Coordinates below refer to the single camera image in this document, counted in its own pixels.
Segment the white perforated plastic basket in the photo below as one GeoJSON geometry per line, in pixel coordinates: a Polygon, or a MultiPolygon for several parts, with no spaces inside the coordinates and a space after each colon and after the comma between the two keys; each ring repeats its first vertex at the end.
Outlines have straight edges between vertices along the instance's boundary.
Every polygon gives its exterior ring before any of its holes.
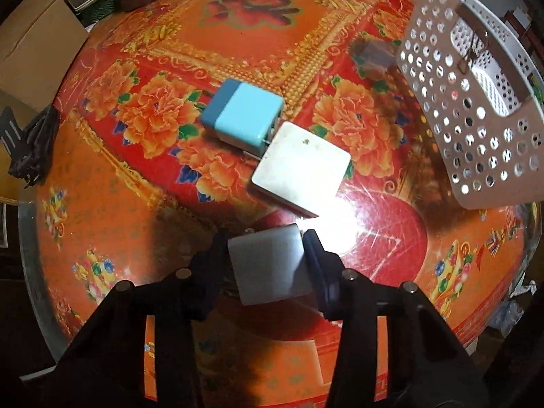
{"type": "Polygon", "coordinates": [[[463,208],[542,200],[543,79],[500,18],[478,0],[415,0],[396,64],[463,208]],[[462,75],[472,31],[489,46],[462,75]]]}

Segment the light blue charger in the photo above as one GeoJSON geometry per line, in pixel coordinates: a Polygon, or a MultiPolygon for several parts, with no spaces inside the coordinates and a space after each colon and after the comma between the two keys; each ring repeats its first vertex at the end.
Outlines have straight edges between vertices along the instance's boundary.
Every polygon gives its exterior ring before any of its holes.
{"type": "Polygon", "coordinates": [[[201,113],[200,122],[220,141],[262,157],[283,108],[280,95],[227,78],[201,113]]]}

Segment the black phone stand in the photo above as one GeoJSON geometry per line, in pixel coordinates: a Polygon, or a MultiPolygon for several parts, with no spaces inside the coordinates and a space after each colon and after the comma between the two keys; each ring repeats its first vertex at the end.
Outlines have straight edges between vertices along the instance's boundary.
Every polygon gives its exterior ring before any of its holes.
{"type": "Polygon", "coordinates": [[[26,188],[48,175],[59,125],[60,113],[53,104],[43,109],[24,129],[18,126],[10,107],[2,111],[1,142],[11,158],[8,174],[26,182],[26,188]]]}

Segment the white square charger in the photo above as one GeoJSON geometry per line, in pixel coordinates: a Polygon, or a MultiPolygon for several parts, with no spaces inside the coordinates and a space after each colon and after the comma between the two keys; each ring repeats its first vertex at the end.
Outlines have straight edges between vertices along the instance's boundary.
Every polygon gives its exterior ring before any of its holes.
{"type": "Polygon", "coordinates": [[[292,122],[284,122],[251,182],[278,201],[318,217],[334,201],[350,163],[347,151],[292,122]]]}

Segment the cardboard box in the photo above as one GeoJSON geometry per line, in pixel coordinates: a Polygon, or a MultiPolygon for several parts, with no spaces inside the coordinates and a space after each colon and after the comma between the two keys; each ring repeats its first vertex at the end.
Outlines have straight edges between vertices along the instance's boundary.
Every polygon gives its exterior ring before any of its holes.
{"type": "Polygon", "coordinates": [[[87,39],[65,0],[23,0],[1,25],[1,91],[41,111],[87,39]]]}

